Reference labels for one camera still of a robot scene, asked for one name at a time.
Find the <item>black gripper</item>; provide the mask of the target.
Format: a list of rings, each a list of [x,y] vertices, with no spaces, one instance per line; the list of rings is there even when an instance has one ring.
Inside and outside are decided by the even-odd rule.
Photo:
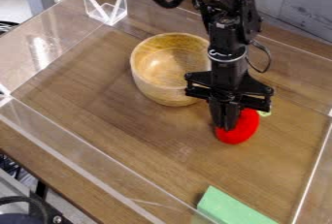
[[[211,71],[186,73],[186,96],[207,102],[214,125],[230,131],[236,127],[241,108],[261,112],[270,111],[273,89],[257,81],[249,73],[244,74],[238,85],[230,85],[223,80],[214,82],[213,78]]]

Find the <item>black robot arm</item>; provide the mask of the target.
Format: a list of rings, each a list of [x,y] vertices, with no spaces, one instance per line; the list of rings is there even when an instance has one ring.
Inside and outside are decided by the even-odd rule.
[[[185,0],[153,1],[173,9]],[[191,0],[191,4],[209,34],[210,69],[186,73],[186,95],[207,102],[214,125],[230,131],[244,110],[270,110],[273,89],[249,74],[254,68],[249,47],[260,44],[262,18],[256,0]]]

